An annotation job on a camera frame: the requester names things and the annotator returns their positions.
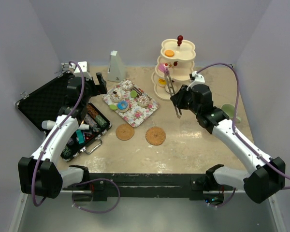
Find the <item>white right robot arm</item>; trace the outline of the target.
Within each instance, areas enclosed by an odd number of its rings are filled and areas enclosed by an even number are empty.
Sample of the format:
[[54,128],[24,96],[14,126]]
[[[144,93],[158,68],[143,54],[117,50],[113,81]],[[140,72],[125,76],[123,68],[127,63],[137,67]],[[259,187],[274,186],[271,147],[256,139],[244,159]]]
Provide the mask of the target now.
[[227,185],[244,190],[253,202],[262,203],[284,188],[285,162],[280,157],[274,159],[263,153],[234,127],[229,116],[214,106],[207,85],[182,85],[170,100],[176,110],[193,112],[199,125],[221,140],[245,167],[245,171],[221,164],[210,168],[205,181],[209,189]]

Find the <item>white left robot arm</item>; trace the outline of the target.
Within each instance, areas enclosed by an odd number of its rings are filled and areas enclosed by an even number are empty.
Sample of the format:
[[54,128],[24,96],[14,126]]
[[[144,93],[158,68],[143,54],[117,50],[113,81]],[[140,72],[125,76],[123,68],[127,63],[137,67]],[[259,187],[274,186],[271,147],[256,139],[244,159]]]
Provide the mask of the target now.
[[92,77],[82,81],[65,72],[17,102],[18,110],[46,135],[32,155],[18,162],[23,193],[54,199],[71,185],[79,189],[89,187],[87,168],[71,165],[59,171],[56,164],[59,159],[74,159],[112,126],[89,101],[91,97],[107,93],[102,74],[98,72],[96,77],[98,84]]

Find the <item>cream plain donut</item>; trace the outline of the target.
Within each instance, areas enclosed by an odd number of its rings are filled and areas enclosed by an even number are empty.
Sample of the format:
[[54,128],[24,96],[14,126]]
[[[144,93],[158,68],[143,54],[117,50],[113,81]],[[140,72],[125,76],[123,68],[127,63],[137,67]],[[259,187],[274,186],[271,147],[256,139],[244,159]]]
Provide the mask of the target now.
[[169,94],[175,93],[175,88],[173,86],[165,86],[165,90]]

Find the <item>yellow glazed donut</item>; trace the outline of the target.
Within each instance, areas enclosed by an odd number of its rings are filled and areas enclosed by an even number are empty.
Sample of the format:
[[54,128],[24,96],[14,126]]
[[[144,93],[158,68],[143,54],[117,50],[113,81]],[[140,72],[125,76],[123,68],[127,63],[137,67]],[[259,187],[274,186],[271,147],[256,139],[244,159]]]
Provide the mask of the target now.
[[158,79],[158,86],[165,87],[166,85],[167,85],[167,82],[165,81],[165,79],[162,79],[162,78]]

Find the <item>pink cake slice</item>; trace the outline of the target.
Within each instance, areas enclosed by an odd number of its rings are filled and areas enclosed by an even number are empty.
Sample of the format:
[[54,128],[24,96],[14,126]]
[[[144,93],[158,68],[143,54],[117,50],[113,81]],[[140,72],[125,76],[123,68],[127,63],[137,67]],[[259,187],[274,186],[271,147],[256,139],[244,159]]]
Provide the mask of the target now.
[[168,72],[168,64],[166,63],[160,63],[158,65],[158,69],[162,72],[162,73],[166,73]]

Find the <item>orange macaron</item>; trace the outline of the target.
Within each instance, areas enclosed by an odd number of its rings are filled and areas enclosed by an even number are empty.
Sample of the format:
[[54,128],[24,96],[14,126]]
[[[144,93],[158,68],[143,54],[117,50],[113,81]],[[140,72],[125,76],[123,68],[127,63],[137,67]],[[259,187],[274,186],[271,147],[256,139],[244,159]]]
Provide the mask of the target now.
[[167,57],[173,57],[174,56],[174,51],[173,50],[166,50],[164,52],[165,56]]

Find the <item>metal tongs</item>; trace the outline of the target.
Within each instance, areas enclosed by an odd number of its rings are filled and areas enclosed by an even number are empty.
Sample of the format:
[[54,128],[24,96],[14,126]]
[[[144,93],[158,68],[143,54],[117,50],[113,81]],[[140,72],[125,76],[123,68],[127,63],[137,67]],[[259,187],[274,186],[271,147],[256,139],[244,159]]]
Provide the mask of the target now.
[[[162,72],[164,73],[164,78],[165,78],[165,81],[167,83],[169,94],[170,94],[171,97],[173,97],[175,95],[174,86],[173,86],[173,83],[172,83],[172,79],[171,79],[169,70],[164,65],[162,66]],[[181,110],[178,109],[176,105],[174,105],[174,109],[175,109],[175,113],[176,113],[177,118],[180,119],[181,115],[182,115]]]

